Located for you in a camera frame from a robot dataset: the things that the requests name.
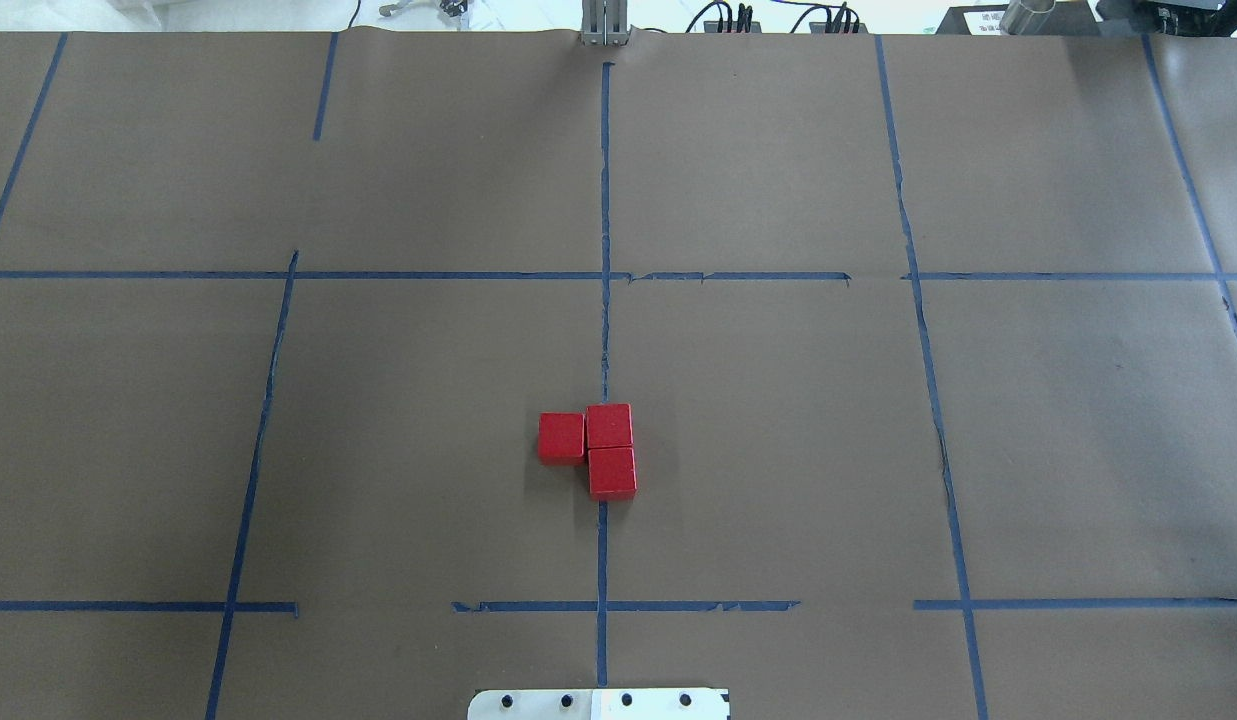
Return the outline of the white metal base plate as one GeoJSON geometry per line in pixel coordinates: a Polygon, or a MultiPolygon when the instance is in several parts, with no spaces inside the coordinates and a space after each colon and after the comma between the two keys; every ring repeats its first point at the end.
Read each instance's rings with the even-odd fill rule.
{"type": "Polygon", "coordinates": [[[708,687],[477,692],[468,719],[731,719],[727,689],[708,687]]]}

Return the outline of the brown paper table cover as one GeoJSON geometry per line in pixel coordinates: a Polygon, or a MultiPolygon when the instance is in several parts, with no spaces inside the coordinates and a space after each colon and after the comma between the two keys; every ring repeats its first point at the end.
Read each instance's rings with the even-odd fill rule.
{"type": "Polygon", "coordinates": [[[1237,719],[1237,41],[0,33],[0,719],[649,685],[1237,719]]]}

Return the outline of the aluminium frame post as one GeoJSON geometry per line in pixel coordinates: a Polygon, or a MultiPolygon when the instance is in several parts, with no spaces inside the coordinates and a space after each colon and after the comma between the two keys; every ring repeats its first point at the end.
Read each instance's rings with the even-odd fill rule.
{"type": "Polygon", "coordinates": [[[583,0],[581,45],[593,47],[627,45],[632,33],[628,9],[627,0],[583,0]]]}

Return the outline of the red cube placed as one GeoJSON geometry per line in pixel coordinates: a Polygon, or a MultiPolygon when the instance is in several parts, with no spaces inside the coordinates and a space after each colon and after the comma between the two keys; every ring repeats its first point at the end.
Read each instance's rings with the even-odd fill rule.
{"type": "Polygon", "coordinates": [[[631,501],[638,492],[633,447],[590,448],[589,495],[595,502],[631,501]]]}
{"type": "Polygon", "coordinates": [[[591,448],[628,448],[635,445],[631,405],[589,405],[585,409],[585,435],[591,448]]]}

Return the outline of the silver metal cup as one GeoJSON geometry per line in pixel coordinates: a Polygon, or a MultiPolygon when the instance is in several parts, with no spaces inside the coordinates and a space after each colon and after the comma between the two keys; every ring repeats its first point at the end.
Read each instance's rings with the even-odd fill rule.
{"type": "Polygon", "coordinates": [[[1001,14],[998,28],[1002,35],[1039,35],[1056,7],[1054,0],[1012,0],[1001,14]]]}

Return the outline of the red cube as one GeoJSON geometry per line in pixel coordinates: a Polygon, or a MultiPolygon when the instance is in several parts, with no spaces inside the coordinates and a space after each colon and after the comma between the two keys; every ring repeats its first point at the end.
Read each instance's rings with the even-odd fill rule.
{"type": "Polygon", "coordinates": [[[586,418],[581,413],[541,413],[537,459],[544,466],[580,466],[588,460],[586,418]]]}

